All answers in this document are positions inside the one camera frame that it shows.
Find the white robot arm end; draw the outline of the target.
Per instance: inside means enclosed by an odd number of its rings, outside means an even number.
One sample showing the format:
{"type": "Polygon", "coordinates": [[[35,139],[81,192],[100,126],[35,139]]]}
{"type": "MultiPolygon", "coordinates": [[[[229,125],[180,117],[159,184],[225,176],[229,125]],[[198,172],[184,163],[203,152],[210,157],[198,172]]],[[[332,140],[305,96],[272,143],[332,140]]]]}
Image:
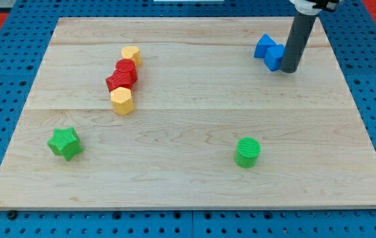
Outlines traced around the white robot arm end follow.
{"type": "Polygon", "coordinates": [[[344,0],[289,0],[303,15],[317,15],[320,11],[334,12],[344,0]]]}

